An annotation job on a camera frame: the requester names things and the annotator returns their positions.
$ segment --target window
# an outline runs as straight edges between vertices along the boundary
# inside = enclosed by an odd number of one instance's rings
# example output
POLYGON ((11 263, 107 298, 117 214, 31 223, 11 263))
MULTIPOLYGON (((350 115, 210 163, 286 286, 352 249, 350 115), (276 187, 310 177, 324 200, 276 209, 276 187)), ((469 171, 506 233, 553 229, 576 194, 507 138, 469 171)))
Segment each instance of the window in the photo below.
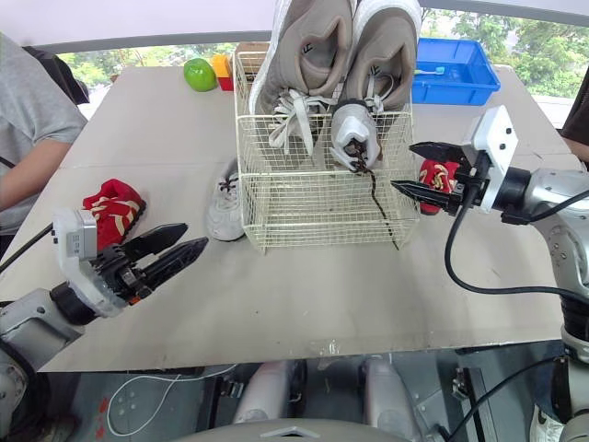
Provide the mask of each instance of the window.
MULTIPOLYGON (((589 28, 426 7, 422 36, 479 41, 494 64, 510 65, 555 127, 571 109, 589 64, 589 28)), ((63 53, 74 76, 90 90, 90 116, 106 95, 113 76, 126 66, 181 66, 195 57, 232 52, 235 43, 154 46, 63 53)))
POLYGON ((589 29, 460 11, 422 10, 423 37, 479 41, 510 65, 556 127, 562 127, 589 64, 589 29))

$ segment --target toothbrush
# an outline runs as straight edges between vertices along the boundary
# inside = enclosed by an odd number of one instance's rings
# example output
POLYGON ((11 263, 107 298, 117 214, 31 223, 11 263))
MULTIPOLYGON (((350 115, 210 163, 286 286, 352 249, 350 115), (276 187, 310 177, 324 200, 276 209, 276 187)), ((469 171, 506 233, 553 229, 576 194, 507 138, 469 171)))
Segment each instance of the toothbrush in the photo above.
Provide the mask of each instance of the toothbrush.
POLYGON ((421 69, 415 69, 416 76, 442 76, 445 73, 445 67, 439 66, 435 68, 435 71, 422 71, 421 69))

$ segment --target red box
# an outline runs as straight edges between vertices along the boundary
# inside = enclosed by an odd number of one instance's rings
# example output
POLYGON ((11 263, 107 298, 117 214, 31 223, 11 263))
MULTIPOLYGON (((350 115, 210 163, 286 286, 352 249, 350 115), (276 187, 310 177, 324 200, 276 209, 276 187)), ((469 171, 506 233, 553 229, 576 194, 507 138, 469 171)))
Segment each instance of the red box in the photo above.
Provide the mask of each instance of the red box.
POLYGON ((217 80, 219 81, 219 86, 222 90, 233 90, 233 78, 218 76, 217 80))

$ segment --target gray shirt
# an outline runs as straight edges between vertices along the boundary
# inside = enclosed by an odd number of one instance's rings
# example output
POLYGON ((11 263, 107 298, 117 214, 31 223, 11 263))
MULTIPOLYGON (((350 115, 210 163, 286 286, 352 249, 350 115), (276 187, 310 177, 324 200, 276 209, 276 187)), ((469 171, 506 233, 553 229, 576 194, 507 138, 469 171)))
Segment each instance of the gray shirt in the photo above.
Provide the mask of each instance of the gray shirt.
MULTIPOLYGON (((0 33, 0 157, 17 164, 39 141, 73 143, 86 119, 43 66, 0 33)), ((9 168, 0 163, 0 177, 9 168)), ((14 234, 37 195, 0 212, 0 235, 14 234)))

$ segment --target green trees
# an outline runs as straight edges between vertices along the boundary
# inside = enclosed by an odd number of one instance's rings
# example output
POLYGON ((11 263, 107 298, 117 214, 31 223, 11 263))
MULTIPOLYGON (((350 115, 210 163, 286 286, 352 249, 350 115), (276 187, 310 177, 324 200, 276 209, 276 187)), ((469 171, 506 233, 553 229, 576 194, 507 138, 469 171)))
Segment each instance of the green trees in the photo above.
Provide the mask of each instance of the green trees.
POLYGON ((232 52, 235 43, 187 44, 110 51, 61 53, 74 77, 90 88, 110 84, 110 77, 128 66, 182 66, 192 58, 211 58, 218 52, 232 52))
POLYGON ((454 37, 479 41, 493 63, 513 67, 531 93, 576 96, 589 64, 588 28, 486 14, 439 14, 453 23, 454 37))

